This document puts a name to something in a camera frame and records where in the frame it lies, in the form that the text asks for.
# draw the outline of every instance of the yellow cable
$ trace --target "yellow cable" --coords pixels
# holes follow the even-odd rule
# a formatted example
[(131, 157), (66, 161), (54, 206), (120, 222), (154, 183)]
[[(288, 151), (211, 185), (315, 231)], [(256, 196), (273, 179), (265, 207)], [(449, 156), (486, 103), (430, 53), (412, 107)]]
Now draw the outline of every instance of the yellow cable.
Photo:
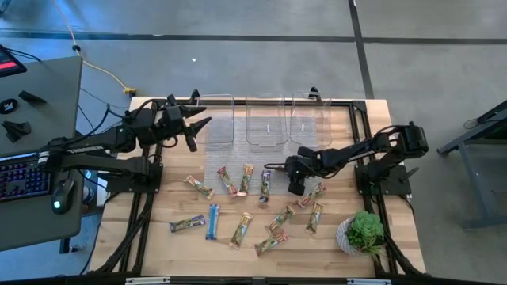
[[(74, 46), (77, 46), (78, 43), (76, 42), (76, 38), (74, 36), (74, 32), (72, 32), (72, 28), (71, 28), (71, 25), (69, 24), (69, 20), (67, 19), (67, 17), (65, 16), (65, 14), (63, 13), (63, 11), (60, 9), (60, 7), (58, 6), (58, 4), (56, 4), (56, 0), (51, 0), (53, 2), (53, 5), (55, 5), (56, 9), (60, 12), (60, 14), (62, 15), (62, 18), (63, 18), (63, 21), (65, 21), (65, 25), (67, 26), (67, 29), (69, 30), (69, 32), (71, 33), (71, 37), (72, 37), (72, 42), (74, 43)], [(105, 74), (108, 74), (110, 75), (112, 78), (114, 78), (116, 81), (118, 81), (118, 83), (121, 84), (121, 86), (124, 88), (124, 94), (128, 95), (128, 94), (132, 94), (132, 95), (135, 95), (135, 93), (137, 92), (137, 89), (135, 88), (130, 88), (130, 87), (127, 87), (115, 74), (113, 74), (112, 72), (110, 71), (107, 71), (103, 68), (100, 68), (99, 66), (95, 66), (89, 62), (87, 62), (85, 60), (85, 58), (79, 53), (79, 51), (76, 50), (76, 54), (78, 56), (80, 56), (82, 58), (82, 61), (83, 63), (85, 63), (85, 65), (87, 65), (88, 67), (91, 67), (91, 68), (94, 68), (96, 70), (99, 70), (99, 71), (102, 71), (104, 72)]]

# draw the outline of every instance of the red light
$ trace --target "red light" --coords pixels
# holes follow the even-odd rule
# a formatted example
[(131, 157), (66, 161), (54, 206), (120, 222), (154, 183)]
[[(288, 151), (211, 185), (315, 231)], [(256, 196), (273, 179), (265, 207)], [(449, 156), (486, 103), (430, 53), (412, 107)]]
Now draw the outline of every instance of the red light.
[(9, 67), (15, 67), (15, 66), (16, 66), (16, 63), (14, 63), (14, 62), (2, 63), (2, 64), (0, 64), (0, 69), (6, 69)]

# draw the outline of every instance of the potted plant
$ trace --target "potted plant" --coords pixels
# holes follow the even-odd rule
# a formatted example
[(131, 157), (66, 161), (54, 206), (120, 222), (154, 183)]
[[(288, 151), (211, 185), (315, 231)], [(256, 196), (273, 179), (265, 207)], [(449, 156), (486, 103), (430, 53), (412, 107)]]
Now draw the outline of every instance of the potted plant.
[(340, 224), (336, 239), (340, 249), (349, 255), (374, 256), (383, 247), (383, 224), (378, 215), (359, 211)]

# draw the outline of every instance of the white plant pot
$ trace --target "white plant pot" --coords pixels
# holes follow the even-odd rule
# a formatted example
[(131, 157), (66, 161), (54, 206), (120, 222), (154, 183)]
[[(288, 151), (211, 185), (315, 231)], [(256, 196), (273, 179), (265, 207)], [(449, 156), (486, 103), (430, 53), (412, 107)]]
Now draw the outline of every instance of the white plant pot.
[(347, 218), (345, 221), (341, 222), (340, 226), (338, 226), (338, 231), (336, 233), (336, 242), (341, 250), (344, 253), (347, 253), (351, 256), (359, 257), (365, 256), (367, 253), (362, 253), (357, 249), (354, 249), (349, 244), (349, 238), (347, 237), (347, 230), (349, 229), (350, 223), (354, 221), (354, 217)]

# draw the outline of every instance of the computer mouse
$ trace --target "computer mouse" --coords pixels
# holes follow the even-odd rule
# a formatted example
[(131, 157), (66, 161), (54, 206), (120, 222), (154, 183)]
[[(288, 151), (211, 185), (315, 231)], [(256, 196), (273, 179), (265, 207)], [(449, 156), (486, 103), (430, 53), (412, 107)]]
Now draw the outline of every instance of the computer mouse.
[(70, 178), (58, 182), (51, 198), (53, 213), (63, 215), (71, 209), (74, 185), (75, 181)]

